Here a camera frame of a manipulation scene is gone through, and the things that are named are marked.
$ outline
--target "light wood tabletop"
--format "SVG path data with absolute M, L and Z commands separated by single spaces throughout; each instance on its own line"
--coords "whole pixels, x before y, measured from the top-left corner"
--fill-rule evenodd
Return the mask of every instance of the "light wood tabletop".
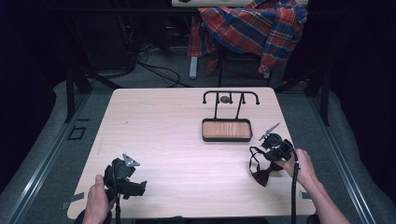
M 246 94 L 239 118 L 249 119 L 250 142 L 205 142 L 203 119 L 213 119 L 216 94 L 206 91 L 254 91 L 260 104 Z M 218 118 L 233 119 L 239 95 L 233 104 L 219 104 Z M 287 124 L 274 91 L 270 88 L 177 88 L 119 89 L 113 92 L 94 140 L 75 194 L 84 199 L 70 204 L 67 215 L 76 218 L 85 208 L 96 174 L 126 153 L 140 166 L 130 180 L 148 181 L 141 197 L 120 199 L 121 217 L 265 217 L 289 216 L 291 178 L 286 171 L 272 172 L 267 186 L 259 185 L 249 172 L 249 147 L 259 147 L 260 137 L 275 124 L 273 133 L 291 141 Z M 269 165 L 262 156 L 261 168 Z M 297 215 L 312 215 L 312 201 L 299 195 Z

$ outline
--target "plaid blanket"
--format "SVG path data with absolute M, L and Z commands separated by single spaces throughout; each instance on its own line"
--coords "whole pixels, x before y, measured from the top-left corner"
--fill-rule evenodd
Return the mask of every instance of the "plaid blanket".
M 200 18 L 192 21 L 188 55 L 216 55 L 216 39 L 236 53 L 260 56 L 260 73 L 286 62 L 301 39 L 307 16 L 295 0 L 254 0 L 243 8 L 198 9 L 202 22 Z

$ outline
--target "human hand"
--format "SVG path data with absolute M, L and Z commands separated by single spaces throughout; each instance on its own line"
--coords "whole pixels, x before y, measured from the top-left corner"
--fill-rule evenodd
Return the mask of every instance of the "human hand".
M 312 164 L 311 157 L 305 150 L 300 148 L 295 149 L 300 170 L 297 175 L 297 181 L 303 185 L 305 189 L 309 189 L 318 183 L 317 175 L 315 174 L 314 165 Z M 276 161 L 276 164 L 285 169 L 290 176 L 294 173 L 294 153 L 291 153 L 291 158 L 288 161 Z
M 90 192 L 88 192 L 88 201 L 82 223 L 103 223 L 108 211 L 113 208 L 114 203 L 114 200 L 110 203 L 107 201 L 103 177 L 97 175 L 95 184 L 90 188 Z

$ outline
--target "wooden tray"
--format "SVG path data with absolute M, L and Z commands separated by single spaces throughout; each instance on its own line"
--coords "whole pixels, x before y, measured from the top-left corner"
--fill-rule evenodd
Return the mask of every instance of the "wooden tray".
M 202 138 L 206 142 L 249 142 L 253 133 L 248 119 L 204 119 Z

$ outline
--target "person's left hand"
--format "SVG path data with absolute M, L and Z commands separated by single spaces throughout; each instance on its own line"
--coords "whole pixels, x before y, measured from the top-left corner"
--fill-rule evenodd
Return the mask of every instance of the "person's left hand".
M 88 193 L 88 201 L 82 223 L 103 223 L 108 211 L 113 208 L 114 202 L 114 200 L 110 203 L 107 201 L 103 177 L 97 175 L 95 177 L 95 184 L 90 188 L 90 192 Z

